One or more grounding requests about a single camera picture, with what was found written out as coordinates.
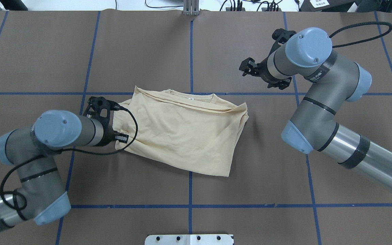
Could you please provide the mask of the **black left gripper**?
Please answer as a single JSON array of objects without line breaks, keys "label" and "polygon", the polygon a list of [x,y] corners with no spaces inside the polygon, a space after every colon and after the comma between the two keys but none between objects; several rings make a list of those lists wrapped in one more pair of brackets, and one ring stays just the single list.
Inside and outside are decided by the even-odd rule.
[{"label": "black left gripper", "polygon": [[123,133],[115,133],[113,127],[110,126],[110,117],[101,117],[101,125],[103,127],[101,146],[106,146],[109,143],[115,141],[118,141],[120,143],[128,143],[129,135]]}]

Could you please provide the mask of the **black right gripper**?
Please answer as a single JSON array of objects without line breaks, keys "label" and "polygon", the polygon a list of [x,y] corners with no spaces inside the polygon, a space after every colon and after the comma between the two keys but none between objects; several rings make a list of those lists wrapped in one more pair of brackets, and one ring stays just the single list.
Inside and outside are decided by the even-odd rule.
[{"label": "black right gripper", "polygon": [[239,70],[242,72],[242,76],[254,76],[261,77],[268,85],[267,88],[278,88],[284,90],[290,86],[292,77],[286,79],[277,79],[274,77],[268,69],[267,61],[255,63],[253,58],[247,58],[241,62]]}]

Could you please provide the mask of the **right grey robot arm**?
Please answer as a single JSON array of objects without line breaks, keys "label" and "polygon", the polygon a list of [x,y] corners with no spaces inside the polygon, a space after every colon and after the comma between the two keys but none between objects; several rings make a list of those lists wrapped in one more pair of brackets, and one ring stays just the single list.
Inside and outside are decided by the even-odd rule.
[{"label": "right grey robot arm", "polygon": [[333,48],[331,37],[311,27],[300,32],[276,29],[268,56],[257,63],[241,62],[243,76],[259,77],[268,88],[285,89],[293,76],[311,82],[281,137],[301,153],[313,150],[331,157],[345,169],[360,172],[392,191],[392,152],[335,121],[344,102],[366,94],[371,74]]}]

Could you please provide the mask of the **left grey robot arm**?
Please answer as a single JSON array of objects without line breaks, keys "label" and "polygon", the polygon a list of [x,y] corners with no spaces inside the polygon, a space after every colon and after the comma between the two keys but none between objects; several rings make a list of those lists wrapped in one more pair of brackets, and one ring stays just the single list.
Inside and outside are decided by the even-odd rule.
[{"label": "left grey robot arm", "polygon": [[0,184],[0,232],[24,221],[42,226],[59,220],[71,209],[55,156],[87,153],[81,146],[131,145],[129,135],[114,131],[96,118],[65,110],[48,110],[30,127],[0,137],[0,161],[11,166]]}]

